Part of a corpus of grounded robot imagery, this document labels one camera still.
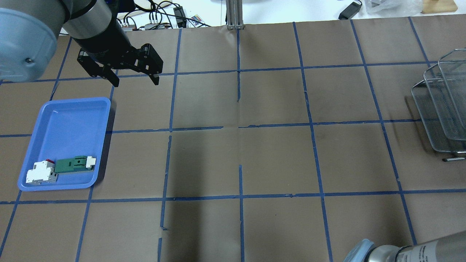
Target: wire basket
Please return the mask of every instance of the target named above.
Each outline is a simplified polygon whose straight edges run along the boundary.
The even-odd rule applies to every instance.
[[[411,89],[432,148],[466,153],[466,49],[455,49]]]
[[[416,84],[411,89],[411,94],[418,108],[432,148],[435,151],[444,153],[466,152],[466,142],[451,140],[445,135],[425,81]]]

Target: white circuit breaker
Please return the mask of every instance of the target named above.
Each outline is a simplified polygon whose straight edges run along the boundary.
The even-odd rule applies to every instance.
[[[35,162],[33,169],[27,171],[26,183],[39,185],[42,182],[56,182],[55,163],[52,160]]]

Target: black cable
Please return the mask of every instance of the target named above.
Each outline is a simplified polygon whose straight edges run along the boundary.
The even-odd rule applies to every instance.
[[[134,28],[137,28],[136,21],[134,21],[134,19],[132,17],[130,17],[130,16],[128,16],[128,18],[126,18],[126,22],[128,23],[128,25],[130,25],[130,22],[128,21],[129,18],[131,18],[131,20],[133,20]]]
[[[191,19],[191,18],[182,17],[182,16],[178,16],[178,15],[173,15],[173,14],[167,14],[167,12],[164,10],[164,8],[161,7],[159,4],[154,3],[152,0],[149,0],[149,2],[151,2],[151,6],[152,6],[152,5],[156,5],[156,6],[158,6],[158,7],[155,8],[155,10],[149,10],[149,9],[140,7],[138,4],[135,4],[135,6],[136,6],[137,8],[139,8],[141,11],[144,11],[144,12],[147,12],[147,13],[156,12],[156,13],[159,13],[159,14],[163,14],[162,12],[160,12],[160,11],[158,10],[158,9],[160,8],[160,9],[162,9],[162,11],[164,12],[164,14],[165,14],[166,16],[173,16],[173,17],[180,18],[180,19],[187,19],[187,20],[194,21],[194,22],[196,22],[196,23],[198,23],[198,24],[200,24],[200,25],[203,25],[203,26],[206,26],[206,27],[211,27],[211,26],[209,26],[209,25],[207,25],[207,24],[201,23],[201,22],[196,21],[196,20]]]
[[[127,22],[127,23],[128,23],[128,19],[127,19],[128,15],[131,14],[132,12],[135,12],[135,11],[137,11],[137,10],[133,10],[133,11],[128,12],[127,14],[125,14],[124,17],[123,17],[123,23],[124,23],[124,22]]]
[[[151,1],[151,3],[152,3],[154,6],[157,6],[157,7],[155,8],[155,12],[160,14],[160,23],[159,23],[159,25],[162,23],[162,20],[163,20],[163,17],[162,17],[163,14],[159,11],[159,8],[160,8],[160,9],[165,13],[165,15],[167,16],[168,23],[169,23],[170,26],[173,28],[173,25],[171,24],[170,17],[168,17],[168,13],[165,11],[165,9],[164,9],[163,7],[161,7],[160,4],[156,4],[156,3],[154,3],[153,1]]]
[[[174,5],[176,7],[180,7],[181,5],[180,4],[177,4],[177,3],[173,3],[173,2],[170,2],[170,1],[162,1],[159,3],[159,5],[163,4],[163,3],[169,3],[170,5]]]
[[[157,29],[160,25],[169,25],[169,23],[159,23],[158,25],[153,26],[153,27],[149,28],[148,30],[155,30],[155,29]]]
[[[201,22],[199,22],[199,21],[197,21],[197,20],[194,20],[194,19],[191,19],[191,18],[187,18],[187,17],[183,17],[183,16],[177,16],[177,15],[173,15],[173,14],[166,14],[166,15],[173,16],[173,17],[180,18],[180,19],[191,20],[191,21],[194,21],[194,22],[196,22],[196,23],[198,23],[198,24],[201,24],[201,25],[203,25],[203,26],[211,27],[211,26],[209,26],[209,25],[207,25],[207,24],[201,23]]]

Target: blue tray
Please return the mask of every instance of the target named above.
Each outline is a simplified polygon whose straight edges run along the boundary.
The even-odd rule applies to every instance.
[[[87,188],[99,173],[103,142],[110,113],[106,97],[55,100],[45,103],[39,111],[26,157],[18,178],[23,191]],[[92,172],[59,174],[55,183],[26,184],[26,174],[34,162],[75,156],[97,158]]]

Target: power adapter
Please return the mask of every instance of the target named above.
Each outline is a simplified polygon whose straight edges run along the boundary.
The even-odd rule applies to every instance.
[[[353,18],[353,16],[355,16],[359,12],[359,10],[361,10],[361,7],[363,6],[363,3],[361,1],[359,2],[360,4],[356,2],[352,2],[348,7],[345,8],[345,10],[343,10],[343,12],[340,13],[340,15],[338,16],[338,19],[348,20],[348,19]]]
[[[175,15],[177,16],[176,23],[178,24],[178,28],[186,28],[186,24],[188,20],[186,19],[186,15],[185,15],[185,11],[183,10],[183,7],[182,6],[175,7],[173,8],[173,11]]]

